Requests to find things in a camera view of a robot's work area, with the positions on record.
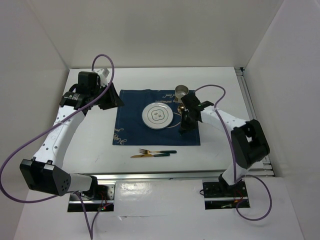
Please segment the teal handle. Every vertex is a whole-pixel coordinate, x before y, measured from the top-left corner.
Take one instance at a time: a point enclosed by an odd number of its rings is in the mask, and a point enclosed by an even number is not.
[[[166,157],[166,156],[170,156],[170,153],[155,154],[153,156],[154,157]]]
[[[168,151],[160,151],[160,153],[162,153],[162,154],[176,154],[177,151],[176,150],[168,150]]]

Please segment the red wire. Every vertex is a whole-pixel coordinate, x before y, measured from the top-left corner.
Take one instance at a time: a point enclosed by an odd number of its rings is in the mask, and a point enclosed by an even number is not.
[[[107,204],[107,196],[106,196],[106,193],[104,192],[103,195],[104,195],[105,204]]]
[[[236,198],[236,192],[240,195],[241,199],[234,199],[234,203],[238,203],[244,199],[244,196],[242,195],[241,191],[239,191],[239,190],[234,191],[234,198]]]
[[[105,197],[103,196],[103,194],[101,192],[99,192],[99,194],[101,195],[101,204],[100,204],[100,208],[102,207],[102,203],[104,202]]]

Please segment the white plate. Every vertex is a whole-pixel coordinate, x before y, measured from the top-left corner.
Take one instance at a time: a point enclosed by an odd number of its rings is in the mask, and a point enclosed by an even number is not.
[[[164,129],[174,119],[171,108],[164,103],[154,102],[143,109],[142,120],[151,129]]]

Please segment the navy cloth napkin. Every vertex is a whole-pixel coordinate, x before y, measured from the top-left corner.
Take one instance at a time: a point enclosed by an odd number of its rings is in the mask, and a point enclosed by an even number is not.
[[[121,90],[119,96],[124,106],[117,109],[113,145],[200,145],[198,126],[182,136],[178,132],[181,116],[178,113],[179,104],[174,101],[174,90]],[[173,111],[173,121],[164,129],[151,129],[142,120],[144,108],[155,102],[167,104]]]

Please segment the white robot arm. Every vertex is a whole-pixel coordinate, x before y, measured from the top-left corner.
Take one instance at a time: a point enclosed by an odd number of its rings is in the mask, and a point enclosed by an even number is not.
[[[179,109],[182,110],[179,129],[181,134],[193,130],[197,126],[197,122],[209,124],[224,133],[224,126],[217,112],[220,114],[227,134],[231,136],[231,145],[236,159],[236,179],[245,175],[252,164],[261,161],[270,153],[268,142],[257,120],[245,121],[215,108],[214,104],[209,101],[201,103],[194,92],[178,98],[178,102],[181,103]],[[236,184],[233,163],[219,177],[219,182],[225,188]]]
[[[78,75],[78,83],[63,95],[53,124],[60,124],[60,126],[49,132],[31,160],[23,159],[20,164],[22,175],[31,190],[59,196],[75,191],[82,191],[86,196],[94,194],[98,186],[94,176],[69,174],[62,170],[65,154],[73,135],[91,107],[78,112],[67,121],[63,120],[104,91],[108,84],[108,73],[107,69],[97,72],[82,71]],[[123,106],[124,103],[120,100],[112,83],[95,105],[106,110]]]

